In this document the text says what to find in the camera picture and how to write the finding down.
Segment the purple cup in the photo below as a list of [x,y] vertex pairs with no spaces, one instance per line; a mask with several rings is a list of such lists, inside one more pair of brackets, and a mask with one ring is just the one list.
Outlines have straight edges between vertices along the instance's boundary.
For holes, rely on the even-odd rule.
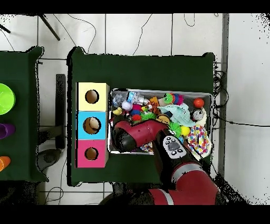
[[0,139],[4,139],[15,132],[16,128],[12,124],[0,124]]

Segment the pink box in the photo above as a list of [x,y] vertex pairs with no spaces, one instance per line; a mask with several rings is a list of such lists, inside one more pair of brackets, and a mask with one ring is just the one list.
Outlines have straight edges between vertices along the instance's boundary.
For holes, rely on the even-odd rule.
[[[85,151],[93,147],[98,151],[95,160],[88,160]],[[104,168],[108,160],[107,140],[78,140],[78,168]]]

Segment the yellow ball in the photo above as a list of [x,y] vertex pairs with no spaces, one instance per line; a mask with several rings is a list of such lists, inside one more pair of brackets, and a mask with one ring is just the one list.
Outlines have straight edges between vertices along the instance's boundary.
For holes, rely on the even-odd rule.
[[186,126],[181,126],[181,135],[187,136],[190,133],[190,128]]

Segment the orange cup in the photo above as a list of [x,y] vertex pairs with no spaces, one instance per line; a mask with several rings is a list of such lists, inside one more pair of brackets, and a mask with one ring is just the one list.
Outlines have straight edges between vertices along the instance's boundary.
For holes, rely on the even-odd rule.
[[8,156],[0,156],[0,172],[11,163]]

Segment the shape sorter box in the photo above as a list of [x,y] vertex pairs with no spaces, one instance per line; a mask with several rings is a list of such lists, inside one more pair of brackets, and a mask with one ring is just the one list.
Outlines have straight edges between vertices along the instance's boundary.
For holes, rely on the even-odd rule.
[[[85,153],[88,148],[95,148],[98,151],[95,160],[88,160]],[[108,160],[106,140],[78,140],[77,168],[104,168]]]
[[[78,114],[78,140],[107,140],[108,124],[107,118],[108,112],[103,111],[79,111]],[[95,134],[88,134],[83,129],[83,123],[87,118],[95,118],[99,121],[99,130]]]
[[[78,99],[81,111],[107,111],[110,87],[106,83],[79,82]],[[96,101],[89,103],[88,92],[95,92]]]

